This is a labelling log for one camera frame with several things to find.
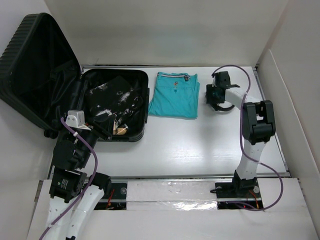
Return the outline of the gold makeup brush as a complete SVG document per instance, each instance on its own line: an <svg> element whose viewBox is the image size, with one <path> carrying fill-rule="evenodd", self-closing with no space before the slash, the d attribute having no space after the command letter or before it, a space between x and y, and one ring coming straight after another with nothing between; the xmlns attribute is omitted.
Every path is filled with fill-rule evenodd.
<svg viewBox="0 0 320 240"><path fill-rule="evenodd" d="M117 132L118 132L118 121L115 119L114 122L113 122L113 131L112 131L112 134L113 135L116 135Z"/></svg>

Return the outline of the round beige powder compact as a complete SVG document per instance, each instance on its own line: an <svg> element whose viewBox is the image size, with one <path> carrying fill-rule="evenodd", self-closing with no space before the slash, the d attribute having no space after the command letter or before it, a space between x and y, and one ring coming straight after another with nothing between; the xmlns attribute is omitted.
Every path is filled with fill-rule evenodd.
<svg viewBox="0 0 320 240"><path fill-rule="evenodd" d="M125 135L127 133L128 127L118 127L115 131L115 135Z"/></svg>

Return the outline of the black white tie-dye shirt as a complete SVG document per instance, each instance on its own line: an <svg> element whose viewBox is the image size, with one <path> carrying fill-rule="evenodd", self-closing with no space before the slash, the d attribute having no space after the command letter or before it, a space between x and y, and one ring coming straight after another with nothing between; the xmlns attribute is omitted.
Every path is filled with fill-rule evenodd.
<svg viewBox="0 0 320 240"><path fill-rule="evenodd" d="M116 127L124 124L144 103L138 92L121 76L90 89L85 98L92 117L113 115Z"/></svg>

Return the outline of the turquoise shorts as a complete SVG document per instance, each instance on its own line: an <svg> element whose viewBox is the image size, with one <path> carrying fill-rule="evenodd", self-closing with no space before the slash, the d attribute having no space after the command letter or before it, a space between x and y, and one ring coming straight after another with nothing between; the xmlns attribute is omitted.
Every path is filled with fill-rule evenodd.
<svg viewBox="0 0 320 240"><path fill-rule="evenodd" d="M196 119L199 91L197 74L158 72L148 114L156 117Z"/></svg>

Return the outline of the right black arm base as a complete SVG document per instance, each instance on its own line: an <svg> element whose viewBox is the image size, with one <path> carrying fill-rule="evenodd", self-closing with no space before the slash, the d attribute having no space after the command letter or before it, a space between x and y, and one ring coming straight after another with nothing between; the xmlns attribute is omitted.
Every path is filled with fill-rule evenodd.
<svg viewBox="0 0 320 240"><path fill-rule="evenodd" d="M218 210L262 209L263 202L258 183L252 189L245 189L238 193L232 189L231 182L216 182L215 188L210 190L216 195Z"/></svg>

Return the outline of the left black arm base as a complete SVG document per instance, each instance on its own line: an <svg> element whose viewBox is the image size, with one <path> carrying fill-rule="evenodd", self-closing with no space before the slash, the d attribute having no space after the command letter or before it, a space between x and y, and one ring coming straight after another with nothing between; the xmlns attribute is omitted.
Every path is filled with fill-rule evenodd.
<svg viewBox="0 0 320 240"><path fill-rule="evenodd" d="M128 184L126 182L112 183L110 191L102 197L95 210L117 211L127 209Z"/></svg>

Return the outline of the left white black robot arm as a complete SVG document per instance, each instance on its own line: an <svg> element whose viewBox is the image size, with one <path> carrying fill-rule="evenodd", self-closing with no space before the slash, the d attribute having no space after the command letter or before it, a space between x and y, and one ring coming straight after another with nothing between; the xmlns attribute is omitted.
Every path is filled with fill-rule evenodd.
<svg viewBox="0 0 320 240"><path fill-rule="evenodd" d="M41 240L77 240L99 200L112 191L111 177L99 173L94 147L113 133L114 116L92 117L75 127L61 118L53 149L54 167L49 189L49 210Z"/></svg>

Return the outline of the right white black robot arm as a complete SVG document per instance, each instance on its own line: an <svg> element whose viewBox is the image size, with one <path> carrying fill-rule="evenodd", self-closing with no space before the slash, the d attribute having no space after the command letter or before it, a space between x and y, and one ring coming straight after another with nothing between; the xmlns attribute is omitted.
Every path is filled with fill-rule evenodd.
<svg viewBox="0 0 320 240"><path fill-rule="evenodd" d="M225 102L240 110L241 160L232 181L216 183L211 192L220 198L242 197L256 186L262 151L276 133L273 103L249 96L236 84L223 87L208 84L205 97L214 110Z"/></svg>

